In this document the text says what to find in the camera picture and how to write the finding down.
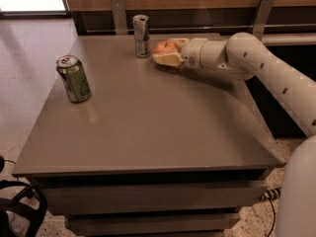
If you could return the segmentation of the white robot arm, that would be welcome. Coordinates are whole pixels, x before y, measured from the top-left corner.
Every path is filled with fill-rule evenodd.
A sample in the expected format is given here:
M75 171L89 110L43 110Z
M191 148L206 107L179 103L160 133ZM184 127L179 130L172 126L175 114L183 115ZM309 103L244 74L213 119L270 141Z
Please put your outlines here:
M306 134L292 153L282 180L276 237L315 237L316 82L273 55L255 36L229 39L166 39L153 51L165 67L210 69L229 79L257 77Z

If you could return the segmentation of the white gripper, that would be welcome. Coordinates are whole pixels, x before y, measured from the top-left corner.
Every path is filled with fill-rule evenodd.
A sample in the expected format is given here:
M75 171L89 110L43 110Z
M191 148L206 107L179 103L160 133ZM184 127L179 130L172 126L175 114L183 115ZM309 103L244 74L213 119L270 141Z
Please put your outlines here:
M154 53L153 59L157 64L178 67L183 62L190 68L203 68L204 47L207 39L169 39L176 49L182 49L181 54L177 51Z

